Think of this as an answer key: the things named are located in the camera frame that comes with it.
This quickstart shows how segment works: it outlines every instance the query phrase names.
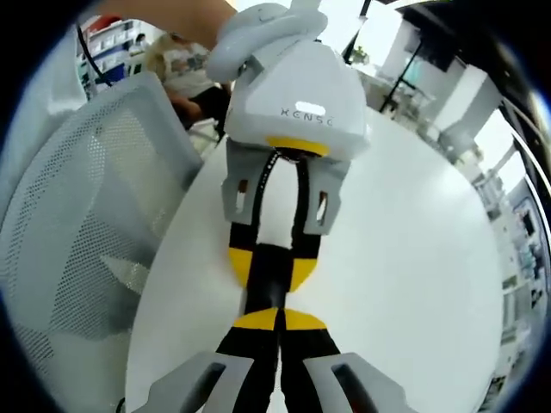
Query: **person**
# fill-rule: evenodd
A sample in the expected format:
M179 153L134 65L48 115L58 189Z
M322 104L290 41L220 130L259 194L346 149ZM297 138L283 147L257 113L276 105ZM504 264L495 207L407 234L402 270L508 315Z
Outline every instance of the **person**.
M231 88L207 77L207 57L205 47L178 34L165 33L145 53L145 67L157 74L185 126L214 118L222 138Z
M135 56L136 54L141 54L147 50L149 43L145 39L145 34L140 33L136 36L136 41L133 45L130 46L130 56Z

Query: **white wall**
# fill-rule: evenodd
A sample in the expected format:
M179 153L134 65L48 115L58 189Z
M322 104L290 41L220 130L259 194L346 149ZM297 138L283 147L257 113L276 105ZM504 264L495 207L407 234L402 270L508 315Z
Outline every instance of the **white wall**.
M399 12L380 2L371 2L367 20L356 42L369 55L369 66L376 69L385 64L401 24L402 15Z
M469 65L444 104L442 111L435 118L434 126L443 131L461 119L487 77L488 75L484 71Z
M388 52L387 58L381 67L381 75L390 79L397 79L405 69L408 59L411 57L406 52L406 46L411 38L417 36L417 28L410 22L401 21L394 42Z

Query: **blonde hair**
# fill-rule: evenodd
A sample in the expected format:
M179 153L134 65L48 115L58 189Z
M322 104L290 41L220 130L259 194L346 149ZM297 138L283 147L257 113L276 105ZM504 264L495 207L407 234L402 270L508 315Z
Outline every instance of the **blonde hair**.
M164 63L164 53L182 47L172 39L170 33L162 34L155 40L151 46L147 47L144 56L145 67L148 71L154 71L161 82L165 80L166 64Z

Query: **table surface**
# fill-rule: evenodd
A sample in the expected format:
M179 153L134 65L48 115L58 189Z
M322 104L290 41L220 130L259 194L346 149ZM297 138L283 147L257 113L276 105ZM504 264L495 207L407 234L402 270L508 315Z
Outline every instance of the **table surface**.
M406 389L419 413L467 413L498 360L501 271L492 228L465 178L413 133L368 109L371 147L355 160L318 267L287 307L327 324ZM127 411L192 355L215 350L238 317L243 291L227 256L220 145L164 238L135 319ZM289 245L295 169L278 161L264 195L259 242ZM283 412L276 391L270 412Z

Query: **black cable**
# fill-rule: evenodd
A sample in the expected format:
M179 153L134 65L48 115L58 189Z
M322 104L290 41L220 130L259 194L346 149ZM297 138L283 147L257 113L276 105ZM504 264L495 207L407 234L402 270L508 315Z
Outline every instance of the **black cable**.
M122 413L122 406L124 406L124 402L126 401L125 398L122 398L119 401L119 404L117 404L117 409L115 410L115 413Z
M94 69L94 71L97 73L97 76L102 82L107 84L109 87L113 86L113 84L109 81L109 79L107 79L105 74L100 71L100 68L97 67L94 58L92 58L90 50L88 50L88 46L86 45L86 41L84 40L83 30L80 28L80 25L77 23L75 26L77 26L78 41L80 41L80 46L82 46L83 48L84 56L86 56L86 58L88 59L88 62L91 64L92 69Z

